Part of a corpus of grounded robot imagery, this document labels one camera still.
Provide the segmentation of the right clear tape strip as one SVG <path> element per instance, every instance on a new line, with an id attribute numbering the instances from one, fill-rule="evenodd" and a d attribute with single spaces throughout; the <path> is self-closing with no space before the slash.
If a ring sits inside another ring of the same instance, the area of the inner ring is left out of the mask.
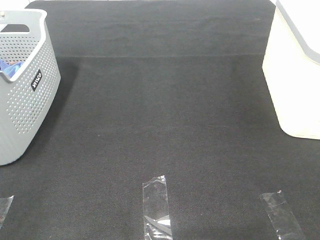
<path id="1" fill-rule="evenodd" d="M 262 193 L 259 199 L 268 215 L 278 240 L 306 240 L 283 192 Z"/>

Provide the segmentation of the clear tape strip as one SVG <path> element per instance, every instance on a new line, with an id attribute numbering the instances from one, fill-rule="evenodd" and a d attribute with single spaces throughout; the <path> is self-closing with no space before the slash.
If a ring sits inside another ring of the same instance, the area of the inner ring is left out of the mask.
<path id="1" fill-rule="evenodd" d="M 0 229 L 2 228 L 14 196 L 0 198 Z"/>
<path id="2" fill-rule="evenodd" d="M 144 238 L 171 240 L 171 220 L 167 183 L 164 175 L 153 177 L 142 184 Z"/>
<path id="3" fill-rule="evenodd" d="M 306 240 L 283 192 L 262 193 L 259 199 L 268 215 L 278 240 Z"/>

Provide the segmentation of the blue cloth in basket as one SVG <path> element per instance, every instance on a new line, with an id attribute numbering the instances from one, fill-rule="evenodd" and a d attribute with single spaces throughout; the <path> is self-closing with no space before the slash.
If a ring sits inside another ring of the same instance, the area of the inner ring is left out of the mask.
<path id="1" fill-rule="evenodd" d="M 0 71 L 5 73 L 9 78 L 11 78 L 20 69 L 23 63 L 23 61 L 6 62 L 1 59 Z"/>

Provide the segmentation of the grey perforated laundry basket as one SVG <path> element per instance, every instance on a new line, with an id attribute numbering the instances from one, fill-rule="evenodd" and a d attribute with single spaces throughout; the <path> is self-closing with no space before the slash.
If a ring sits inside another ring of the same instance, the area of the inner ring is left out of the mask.
<path id="1" fill-rule="evenodd" d="M 61 74 L 42 9 L 1 10 L 2 25 L 25 25 L 27 31 L 0 34 L 0 61 L 20 64 L 10 76 L 0 71 L 0 164 L 18 160 L 45 119 Z"/>

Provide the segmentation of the middle clear tape strip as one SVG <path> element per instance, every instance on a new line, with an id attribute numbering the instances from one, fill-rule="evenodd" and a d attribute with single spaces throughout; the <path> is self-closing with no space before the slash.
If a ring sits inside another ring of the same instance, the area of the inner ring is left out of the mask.
<path id="1" fill-rule="evenodd" d="M 142 184 L 144 238 L 171 240 L 171 220 L 167 183 L 164 175 L 153 177 Z"/>

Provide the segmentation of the cream white laundry basket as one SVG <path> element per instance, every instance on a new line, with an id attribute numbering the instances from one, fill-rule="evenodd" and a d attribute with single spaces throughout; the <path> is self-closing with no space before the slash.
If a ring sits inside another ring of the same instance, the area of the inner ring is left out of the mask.
<path id="1" fill-rule="evenodd" d="M 276 0 L 262 70 L 280 128 L 320 138 L 320 2 Z"/>

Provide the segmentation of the left clear tape strip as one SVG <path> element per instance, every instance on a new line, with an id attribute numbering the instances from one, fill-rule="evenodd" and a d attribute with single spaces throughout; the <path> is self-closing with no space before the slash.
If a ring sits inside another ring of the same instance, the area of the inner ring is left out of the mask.
<path id="1" fill-rule="evenodd" d="M 0 198 L 0 229 L 2 228 L 14 196 Z"/>

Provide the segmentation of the black table mat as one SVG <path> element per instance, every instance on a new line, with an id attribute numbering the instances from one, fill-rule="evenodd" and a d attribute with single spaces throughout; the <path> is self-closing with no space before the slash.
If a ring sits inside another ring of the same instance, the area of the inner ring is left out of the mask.
<path id="1" fill-rule="evenodd" d="M 285 134 L 262 72 L 268 0 L 35 1 L 61 81 L 0 169 L 3 240 L 141 240 L 164 175 L 176 240 L 274 240 L 262 193 L 320 237 L 320 143 Z"/>

